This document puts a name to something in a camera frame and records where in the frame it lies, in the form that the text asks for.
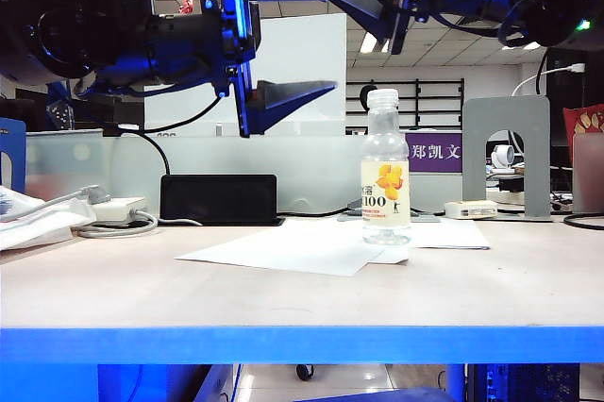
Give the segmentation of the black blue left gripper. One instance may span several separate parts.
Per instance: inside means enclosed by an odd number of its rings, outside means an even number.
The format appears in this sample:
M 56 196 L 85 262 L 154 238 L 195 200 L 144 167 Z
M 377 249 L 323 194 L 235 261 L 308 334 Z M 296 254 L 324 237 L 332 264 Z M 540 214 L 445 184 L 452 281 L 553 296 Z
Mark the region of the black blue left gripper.
M 235 96 L 239 133 L 263 135 L 336 81 L 272 83 L 252 87 L 249 61 L 260 46 L 260 10 L 252 0 L 179 0 L 193 12 L 159 15 L 147 25 L 152 78 L 165 85 L 147 94 L 179 92 L 211 84 L 219 99 Z M 310 0 L 255 0 L 310 1 Z

